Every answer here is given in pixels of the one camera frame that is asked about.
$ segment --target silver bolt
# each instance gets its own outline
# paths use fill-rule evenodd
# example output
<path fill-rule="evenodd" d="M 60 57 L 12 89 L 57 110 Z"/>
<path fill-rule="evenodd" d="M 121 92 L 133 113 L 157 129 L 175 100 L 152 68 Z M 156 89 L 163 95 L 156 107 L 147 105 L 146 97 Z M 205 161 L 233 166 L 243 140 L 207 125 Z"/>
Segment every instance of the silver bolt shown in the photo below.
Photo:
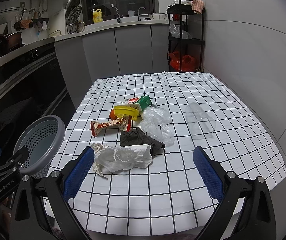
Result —
<path fill-rule="evenodd" d="M 22 177 L 22 180 L 23 181 L 27 181 L 29 179 L 29 175 L 24 175 L 23 177 Z"/>
<path fill-rule="evenodd" d="M 53 178 L 56 178 L 56 177 L 59 176 L 59 175 L 60 175 L 60 171 L 58 171 L 58 170 L 53 171 L 53 172 L 51 173 L 51 176 L 52 176 Z"/>
<path fill-rule="evenodd" d="M 234 173 L 233 171 L 229 171 L 229 172 L 227 173 L 227 176 L 228 176 L 229 178 L 231 178 L 231 179 L 233 179 L 233 178 L 236 177 L 236 175 L 235 175 L 235 173 Z"/>
<path fill-rule="evenodd" d="M 260 183 L 264 183 L 265 182 L 265 179 L 261 176 L 258 176 L 257 177 L 257 180 L 260 182 Z"/>

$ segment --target faucet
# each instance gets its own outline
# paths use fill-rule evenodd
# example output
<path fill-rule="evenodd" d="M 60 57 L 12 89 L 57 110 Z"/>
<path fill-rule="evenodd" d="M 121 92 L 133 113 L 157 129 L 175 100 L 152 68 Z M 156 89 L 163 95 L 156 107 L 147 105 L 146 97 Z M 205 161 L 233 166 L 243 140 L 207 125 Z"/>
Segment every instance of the faucet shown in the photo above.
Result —
<path fill-rule="evenodd" d="M 118 23 L 121 23 L 121 17 L 122 17 L 122 16 L 120 16 L 119 10 L 114 6 L 114 4 L 111 4 L 111 8 L 114 8 L 115 11 L 116 11 L 116 14 L 117 14 L 117 22 L 118 22 Z"/>
<path fill-rule="evenodd" d="M 140 13 L 139 13 L 139 11 L 140 11 L 140 9 L 144 9 L 144 10 L 146 10 L 146 8 L 145 7 L 140 7 L 139 9 L 138 9 L 138 21 L 140 21 L 141 19 L 140 19 Z"/>

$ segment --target checkered pink towel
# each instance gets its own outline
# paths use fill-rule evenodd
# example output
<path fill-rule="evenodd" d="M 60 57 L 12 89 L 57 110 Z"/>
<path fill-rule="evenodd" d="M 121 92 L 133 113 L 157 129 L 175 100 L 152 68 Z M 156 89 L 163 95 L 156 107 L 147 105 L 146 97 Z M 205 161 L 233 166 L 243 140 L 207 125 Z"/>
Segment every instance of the checkered pink towel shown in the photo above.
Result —
<path fill-rule="evenodd" d="M 201 0 L 193 0 L 192 2 L 192 10 L 198 14 L 202 14 L 204 8 L 204 2 Z"/>

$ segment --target yellow bowl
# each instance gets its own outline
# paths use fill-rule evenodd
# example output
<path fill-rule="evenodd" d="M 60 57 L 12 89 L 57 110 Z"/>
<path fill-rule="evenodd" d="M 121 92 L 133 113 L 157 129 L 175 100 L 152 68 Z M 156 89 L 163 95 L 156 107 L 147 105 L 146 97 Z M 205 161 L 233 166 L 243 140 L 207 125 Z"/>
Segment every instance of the yellow bowl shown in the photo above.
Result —
<path fill-rule="evenodd" d="M 114 114 L 119 118 L 125 115 L 130 115 L 132 116 L 132 120 L 136 120 L 139 115 L 139 111 L 129 106 L 115 106 Z"/>

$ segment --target table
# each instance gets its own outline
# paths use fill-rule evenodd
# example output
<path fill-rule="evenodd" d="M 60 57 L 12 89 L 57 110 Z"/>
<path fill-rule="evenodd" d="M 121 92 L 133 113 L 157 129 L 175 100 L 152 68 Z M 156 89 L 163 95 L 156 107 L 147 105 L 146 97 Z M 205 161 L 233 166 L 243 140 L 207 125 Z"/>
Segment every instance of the table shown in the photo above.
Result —
<path fill-rule="evenodd" d="M 119 146 L 117 128 L 91 135 L 90 121 L 108 120 L 113 105 L 149 95 L 171 112 L 175 143 L 166 146 L 147 169 L 134 168 L 108 179 L 91 169 L 69 204 L 88 230 L 116 235 L 161 235 L 203 226 L 217 206 L 195 168 L 192 153 L 202 146 L 226 171 L 242 178 L 263 176 L 269 190 L 286 176 L 284 161 L 259 120 L 226 86 L 209 73 L 155 73 L 99 79 L 90 88 L 65 131 L 49 173 L 61 170 L 94 142 Z M 184 119 L 188 103 L 197 102 L 216 120 L 212 138 L 192 140 Z M 139 119 L 132 127 L 139 127 Z M 239 212 L 242 200 L 235 212 Z M 46 211 L 53 215 L 49 202 Z"/>

